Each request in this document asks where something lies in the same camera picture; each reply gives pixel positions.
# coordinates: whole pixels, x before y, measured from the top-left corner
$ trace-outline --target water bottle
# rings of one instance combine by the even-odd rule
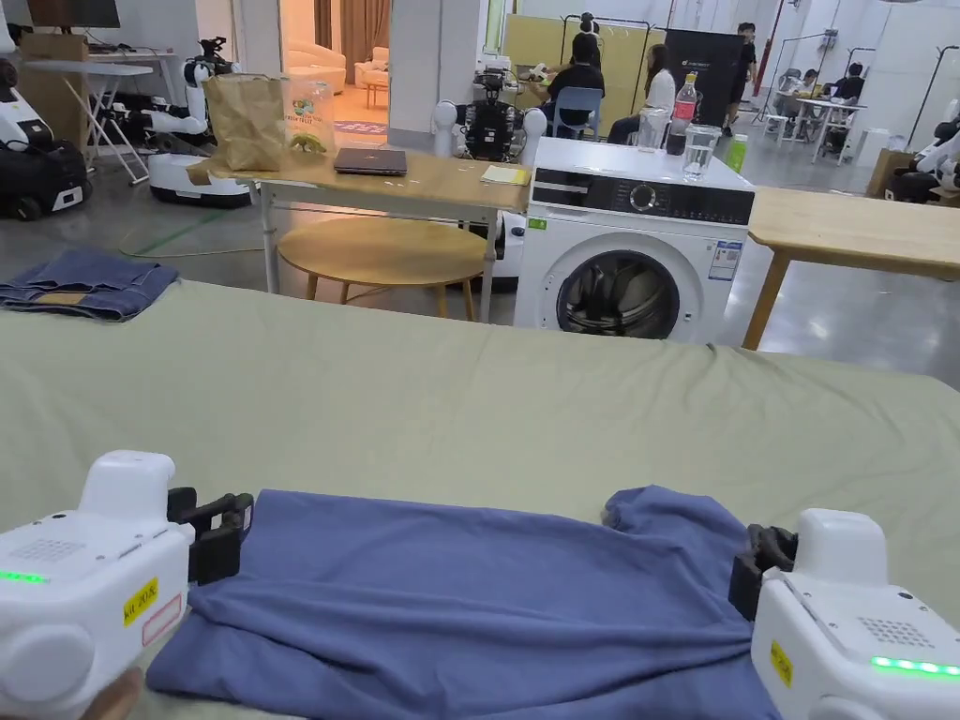
[[[747,157],[747,136],[734,135],[727,151],[727,167],[739,174],[743,172],[743,161]]]
[[[693,122],[697,112],[697,74],[686,76],[684,86],[677,93],[677,102],[673,106],[673,122],[670,124],[670,134],[666,136],[666,152],[668,155],[682,155],[686,146],[686,129]]]

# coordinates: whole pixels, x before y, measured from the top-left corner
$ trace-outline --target cardboard box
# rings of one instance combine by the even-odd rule
[[[25,33],[20,40],[24,60],[88,60],[86,37]],[[88,121],[80,103],[64,83],[66,79],[82,98],[87,95],[84,76],[78,73],[52,73],[20,68],[17,89],[36,114],[50,126],[54,137],[69,140],[81,152],[86,150]]]
[[[870,177],[870,184],[867,185],[867,197],[880,198],[882,200],[884,191],[890,184],[890,178],[894,176],[894,170],[906,167],[913,158],[913,153],[902,153],[896,150],[887,150],[886,148],[881,150],[880,157],[876,159],[874,173]]]

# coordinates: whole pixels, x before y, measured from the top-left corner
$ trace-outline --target black backdrop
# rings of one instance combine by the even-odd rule
[[[670,73],[677,82],[678,92],[686,82],[686,74],[697,73],[697,91],[703,95],[703,100],[695,122],[721,127],[736,80],[743,37],[668,30],[666,46],[670,50]]]

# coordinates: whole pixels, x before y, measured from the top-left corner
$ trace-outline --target washing machine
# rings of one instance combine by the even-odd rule
[[[537,152],[514,325],[712,342],[755,189],[718,158],[545,137]]]

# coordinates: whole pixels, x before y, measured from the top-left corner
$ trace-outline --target monitor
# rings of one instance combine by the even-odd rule
[[[38,27],[119,28],[116,0],[27,0]]]

